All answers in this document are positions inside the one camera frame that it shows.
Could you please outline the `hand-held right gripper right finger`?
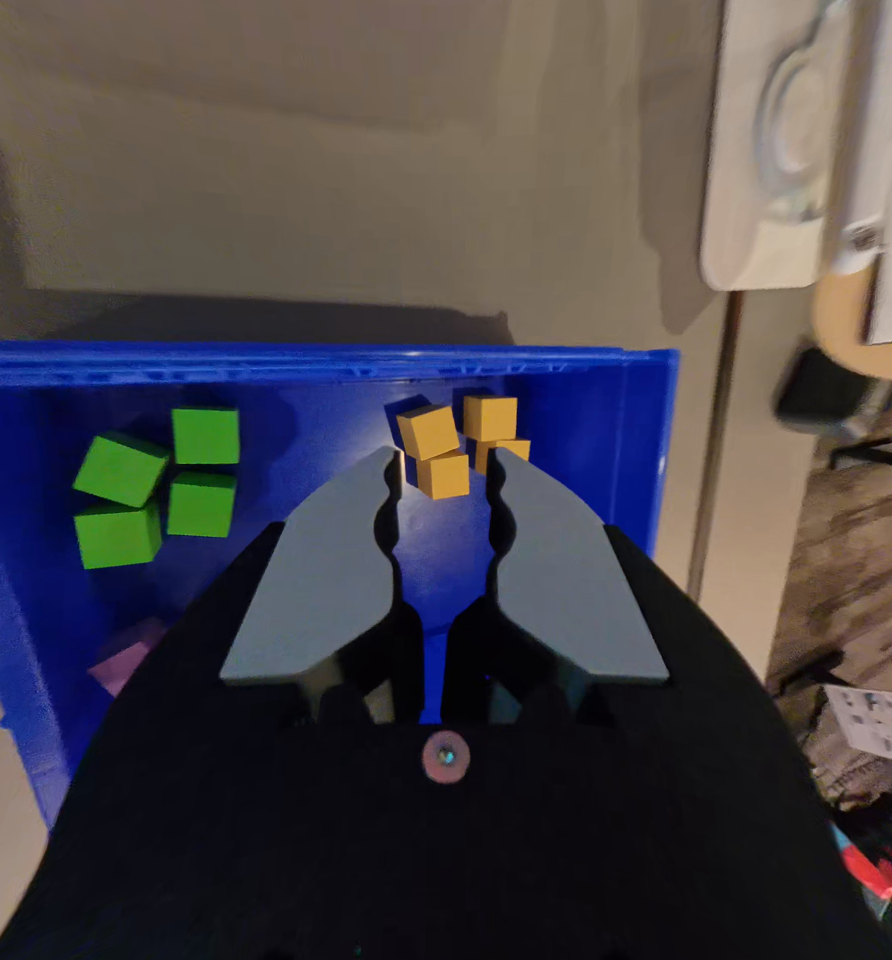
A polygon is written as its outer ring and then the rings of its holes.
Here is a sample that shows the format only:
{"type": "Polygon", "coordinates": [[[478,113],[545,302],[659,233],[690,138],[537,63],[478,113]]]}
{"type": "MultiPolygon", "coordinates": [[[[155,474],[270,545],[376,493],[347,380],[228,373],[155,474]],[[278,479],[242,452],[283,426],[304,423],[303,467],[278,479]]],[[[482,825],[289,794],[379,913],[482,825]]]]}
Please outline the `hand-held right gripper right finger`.
{"type": "Polygon", "coordinates": [[[606,524],[579,496],[507,448],[487,456],[485,589],[452,621],[443,721],[514,722],[536,690],[583,714],[607,684],[660,686],[670,672],[606,524]]]}

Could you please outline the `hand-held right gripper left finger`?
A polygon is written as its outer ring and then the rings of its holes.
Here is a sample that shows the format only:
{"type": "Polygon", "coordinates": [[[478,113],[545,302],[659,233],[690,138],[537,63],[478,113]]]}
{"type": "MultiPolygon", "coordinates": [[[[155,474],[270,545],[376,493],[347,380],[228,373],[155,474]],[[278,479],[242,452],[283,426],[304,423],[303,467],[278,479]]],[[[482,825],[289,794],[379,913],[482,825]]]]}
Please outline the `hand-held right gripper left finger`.
{"type": "Polygon", "coordinates": [[[295,685],[317,714],[348,685],[382,721],[424,709],[424,628],[395,556],[403,454],[381,447],[302,501],[284,528],[220,670],[232,686],[295,685]]]}

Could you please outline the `purple wooden cube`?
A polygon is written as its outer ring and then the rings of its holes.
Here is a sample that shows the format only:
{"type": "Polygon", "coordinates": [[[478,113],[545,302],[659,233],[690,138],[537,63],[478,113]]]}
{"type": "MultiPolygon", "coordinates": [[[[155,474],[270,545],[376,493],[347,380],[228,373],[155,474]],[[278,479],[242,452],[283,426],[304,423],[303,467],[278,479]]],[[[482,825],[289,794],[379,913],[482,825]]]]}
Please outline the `purple wooden cube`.
{"type": "Polygon", "coordinates": [[[96,663],[87,669],[88,676],[115,699],[166,631],[164,621],[154,616],[119,631],[100,648],[96,663]]]}

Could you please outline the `blue plastic bin with cubes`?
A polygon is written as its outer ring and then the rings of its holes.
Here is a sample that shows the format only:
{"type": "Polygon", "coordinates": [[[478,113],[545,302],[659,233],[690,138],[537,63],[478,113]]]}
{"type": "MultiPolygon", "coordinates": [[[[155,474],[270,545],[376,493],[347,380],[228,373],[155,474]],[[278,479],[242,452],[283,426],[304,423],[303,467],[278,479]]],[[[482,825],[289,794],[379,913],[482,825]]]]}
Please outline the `blue plastic bin with cubes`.
{"type": "Polygon", "coordinates": [[[376,448],[399,409],[519,402],[530,459],[653,554],[678,358],[552,346],[0,342],[0,704],[52,828],[111,698],[88,676],[126,629],[178,619],[271,522],[376,448]],[[239,411],[232,531],[85,570],[73,490],[108,431],[172,444],[181,406],[239,411]]]}

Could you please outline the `black box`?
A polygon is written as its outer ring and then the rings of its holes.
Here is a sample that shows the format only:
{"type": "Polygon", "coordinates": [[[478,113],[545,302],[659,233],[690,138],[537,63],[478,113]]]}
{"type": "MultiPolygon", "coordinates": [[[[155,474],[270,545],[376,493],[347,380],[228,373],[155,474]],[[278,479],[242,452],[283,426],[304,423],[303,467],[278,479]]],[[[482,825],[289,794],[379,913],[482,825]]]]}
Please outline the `black box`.
{"type": "Polygon", "coordinates": [[[817,346],[800,350],[773,399],[777,422],[826,439],[859,441],[892,403],[892,380],[839,366],[817,346]]]}

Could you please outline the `printed paper sheet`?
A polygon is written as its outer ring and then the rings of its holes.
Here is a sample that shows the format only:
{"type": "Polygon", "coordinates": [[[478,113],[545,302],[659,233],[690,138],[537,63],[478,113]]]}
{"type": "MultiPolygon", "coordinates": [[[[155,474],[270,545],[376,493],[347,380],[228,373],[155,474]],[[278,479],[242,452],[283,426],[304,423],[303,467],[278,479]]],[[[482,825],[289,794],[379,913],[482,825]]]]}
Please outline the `printed paper sheet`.
{"type": "Polygon", "coordinates": [[[849,745],[892,761],[892,692],[834,684],[823,689],[849,745]]]}

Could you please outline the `white stand base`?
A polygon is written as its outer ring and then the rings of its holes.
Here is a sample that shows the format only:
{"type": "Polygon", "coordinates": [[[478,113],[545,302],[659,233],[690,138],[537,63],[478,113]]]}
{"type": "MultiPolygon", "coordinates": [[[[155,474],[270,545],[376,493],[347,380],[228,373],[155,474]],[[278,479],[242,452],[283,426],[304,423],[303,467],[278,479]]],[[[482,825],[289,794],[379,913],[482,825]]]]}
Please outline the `white stand base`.
{"type": "Polygon", "coordinates": [[[727,1],[700,241],[716,291],[816,282],[853,30],[846,1],[727,1]]]}

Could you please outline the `white clip bar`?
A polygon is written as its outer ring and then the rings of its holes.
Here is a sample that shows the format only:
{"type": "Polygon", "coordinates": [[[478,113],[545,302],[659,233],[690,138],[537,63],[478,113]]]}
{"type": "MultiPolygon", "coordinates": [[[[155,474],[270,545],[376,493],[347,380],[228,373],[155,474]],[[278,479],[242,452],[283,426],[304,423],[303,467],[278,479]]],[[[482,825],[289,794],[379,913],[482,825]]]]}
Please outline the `white clip bar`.
{"type": "Polygon", "coordinates": [[[840,107],[827,272],[856,274],[884,248],[892,193],[892,1],[857,2],[840,107]]]}

